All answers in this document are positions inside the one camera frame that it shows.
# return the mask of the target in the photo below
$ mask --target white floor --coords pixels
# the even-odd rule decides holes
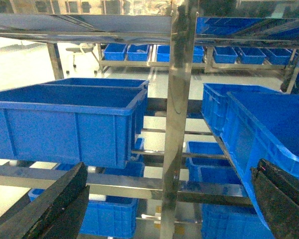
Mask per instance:
[[[60,55],[64,72],[69,69],[70,77],[94,77],[94,70],[98,70],[97,62],[91,54],[78,55],[76,57],[77,69],[73,70],[72,58],[65,48],[71,44],[59,44]],[[145,79],[150,80],[149,97],[167,98],[167,69],[158,68],[109,68],[104,74],[98,73],[98,78],[117,79]],[[15,46],[0,49],[0,90],[33,85],[54,80],[52,67],[49,60],[47,47],[44,44],[33,44],[28,46]],[[225,84],[254,84],[270,87],[278,90],[280,80],[276,73],[269,72],[247,72],[231,71],[217,74],[193,74],[190,82],[190,99],[202,99],[203,83],[225,83]],[[145,128],[165,128],[165,118],[146,117]],[[193,131],[207,131],[207,126],[202,120],[188,119],[186,129]],[[143,132],[142,137],[146,139],[145,149],[164,150],[164,133]],[[185,135],[185,142],[214,141],[212,136]],[[145,177],[161,177],[161,169],[147,167]],[[188,171],[181,171],[181,180],[188,180]],[[12,198],[2,203],[0,198],[0,213],[9,208],[13,202],[12,195],[24,193],[18,188],[6,188],[7,196]]]

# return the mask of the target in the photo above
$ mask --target chair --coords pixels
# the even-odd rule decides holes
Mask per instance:
[[[91,54],[93,55],[93,57],[95,58],[97,63],[99,63],[99,65],[100,65],[100,62],[99,62],[98,58],[96,57],[96,55],[93,52],[95,46],[96,46],[95,43],[81,43],[78,47],[68,47],[68,48],[65,49],[66,51],[70,51],[70,52],[73,53],[72,54],[72,56],[73,56],[73,63],[72,64],[73,64],[74,69],[76,69],[76,64],[75,64],[75,55],[76,54],[86,54],[86,53],[91,52]]]

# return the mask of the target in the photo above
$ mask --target metal upright post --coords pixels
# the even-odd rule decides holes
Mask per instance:
[[[205,73],[210,73],[213,68],[213,46],[207,46]]]
[[[291,91],[292,91],[292,89],[294,87],[294,84],[296,82],[298,73],[299,73],[299,55],[296,58],[295,69],[294,69],[294,72],[293,72],[293,74],[291,76],[291,79],[290,79],[290,82],[289,82],[289,85],[288,85],[286,93],[288,93],[288,94],[291,93]]]
[[[96,44],[96,48],[98,50],[98,55],[99,55],[99,60],[98,60],[99,68],[100,68],[101,72],[103,72],[103,65],[102,65],[102,59],[103,59],[103,57],[102,57],[101,44],[100,43]]]
[[[160,239],[172,239],[198,0],[173,0]]]
[[[63,79],[64,75],[63,75],[58,45],[57,45],[57,43],[47,43],[47,47],[48,47],[49,56],[51,59],[54,78],[56,80]]]

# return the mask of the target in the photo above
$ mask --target storage rack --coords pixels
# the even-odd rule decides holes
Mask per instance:
[[[174,226],[187,223],[175,222],[176,202],[194,203],[196,209],[195,225],[198,225],[200,221],[197,203],[251,206],[249,198],[244,195],[244,189],[240,185],[213,185],[179,180],[179,172],[184,167],[183,159],[185,157],[215,158],[214,155],[182,153],[185,133],[211,135],[210,132],[185,131],[187,116],[197,117],[200,115],[201,105],[201,101],[188,100],[191,69],[205,67],[205,71],[212,72],[214,68],[228,69],[236,67],[235,65],[228,66],[227,64],[215,65],[211,60],[213,46],[299,49],[299,37],[297,41],[294,38],[270,37],[273,33],[299,27],[299,0],[275,2],[238,0],[233,5],[227,4],[227,1],[222,0],[201,0],[200,2],[197,0],[148,0],[142,2],[144,5],[142,11],[134,11],[132,9],[134,3],[128,8],[121,0],[115,1],[115,6],[110,6],[108,4],[110,2],[114,1],[93,1],[91,9],[100,8],[102,13],[95,13],[95,11],[88,13],[67,11],[64,5],[67,4],[67,1],[65,3],[59,2],[60,15],[52,15],[55,12],[38,11],[35,7],[35,1],[31,1],[30,4],[21,4],[22,1],[12,2],[12,10],[5,11],[0,9],[0,36],[47,43],[55,79],[63,78],[57,42],[170,44],[170,62],[168,64],[154,61],[145,63],[146,65],[149,64],[149,67],[169,67],[167,101],[166,99],[150,98],[148,106],[148,111],[152,112],[151,116],[166,116],[165,150],[164,152],[135,151],[135,153],[145,155],[146,165],[163,167],[162,180],[152,178],[133,180],[129,177],[118,178],[102,174],[89,174],[88,184],[91,186],[90,192],[94,194],[161,200],[161,239],[173,238]],[[260,17],[263,20],[240,33],[230,36],[195,35],[196,20],[199,16]],[[291,20],[280,19],[282,17],[288,17]],[[55,21],[61,25],[60,29],[63,30],[59,30],[58,27],[36,26],[31,21],[32,19],[46,21],[43,24],[45,26],[49,26],[48,20]],[[140,20],[140,22],[137,21],[135,24],[131,24],[125,22],[125,20],[130,22]],[[95,27],[95,23],[98,21],[100,21],[101,29]],[[171,31],[166,33],[163,30],[158,32],[148,30],[148,32],[144,33],[144,29],[147,31],[146,27],[148,25],[146,25],[146,22],[148,21],[155,26],[167,26]],[[106,28],[105,25],[107,24],[114,24],[117,30],[115,31],[110,27]],[[142,30],[135,28],[136,24],[140,24]],[[195,42],[207,47],[205,65],[202,63],[196,66],[191,62]],[[286,77],[291,78],[288,88],[289,93],[299,72],[299,53],[294,59],[295,53],[294,51],[290,64],[286,68],[289,73],[285,74]],[[246,69],[251,67],[250,65],[242,66],[242,68]],[[163,132],[163,130],[155,129],[145,129],[145,131]],[[216,140],[225,153],[225,156],[221,155],[219,158],[231,161],[221,139],[216,137]],[[48,169],[0,166],[0,185],[45,189],[62,174],[63,172]]]
[[[105,60],[100,44],[97,45],[98,53],[100,56],[99,65],[100,70],[103,71],[105,67],[169,67],[169,62],[158,62],[156,60],[156,48],[157,46],[151,46],[149,57],[147,61],[129,61],[127,56],[124,61],[109,61]],[[268,60],[265,60],[262,65],[257,64],[242,64],[239,59],[235,64],[221,64],[216,63],[213,58],[214,47],[210,46],[206,48],[204,59],[202,63],[192,63],[192,69],[204,70],[205,73],[214,73],[224,70],[277,70],[285,73],[285,65],[273,65]]]

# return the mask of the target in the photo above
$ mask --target plastic storage bin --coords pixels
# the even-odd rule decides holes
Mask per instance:
[[[128,80],[128,79],[100,79],[100,78],[68,78],[58,81],[44,83],[45,85],[72,85],[72,86],[102,86],[102,87],[122,87],[122,88],[139,88],[147,89],[149,81],[145,80]],[[148,106],[146,94],[145,100],[136,112],[136,133],[140,134],[144,126],[144,114]]]
[[[57,170],[70,170],[73,165],[61,164]],[[106,169],[104,174],[143,177],[145,165],[140,162],[128,162],[125,169]],[[44,190],[32,189],[31,201]],[[133,198],[107,196],[106,201],[88,203],[80,233],[96,236],[132,238],[136,229],[136,212],[139,200]]]
[[[213,142],[188,142],[187,151],[220,154],[221,149]],[[188,158],[189,180],[205,183],[241,184],[227,160]],[[202,205],[203,239],[274,239],[252,208]]]
[[[170,46],[158,46],[157,47],[157,61],[169,62]],[[195,46],[193,51],[193,62],[203,62],[204,48],[202,46]]]
[[[227,35],[247,28],[260,20],[260,18],[198,17],[196,33]],[[206,27],[210,27],[215,30],[213,32],[210,31],[212,33],[206,33],[204,32],[206,30]]]
[[[193,53],[193,63],[202,63],[204,56],[204,48],[202,46],[195,46]]]
[[[128,49],[129,61],[147,61],[149,56],[150,45],[131,45]]]
[[[157,47],[157,61],[169,62],[170,46],[158,46]]]
[[[104,50],[104,57],[107,61],[124,61],[127,45],[111,43]]]
[[[237,47],[236,52],[243,64],[263,64],[266,55],[259,48]]]
[[[224,154],[215,142],[187,142],[187,152]],[[205,183],[241,184],[228,160],[187,158],[186,167],[189,170],[189,180]]]
[[[203,239],[274,239],[252,208],[202,205]]]
[[[201,112],[216,136],[220,136],[224,127],[228,105],[227,92],[278,93],[262,86],[204,84]]]
[[[264,48],[262,51],[268,57],[269,62],[273,65],[287,65],[292,54],[287,49]]]
[[[257,205],[251,167],[264,158],[299,179],[299,95],[228,93],[222,139],[246,191]]]
[[[0,158],[125,168],[146,93],[53,85],[2,91]]]
[[[238,57],[236,51],[232,47],[215,47],[214,60],[216,63],[234,64]]]

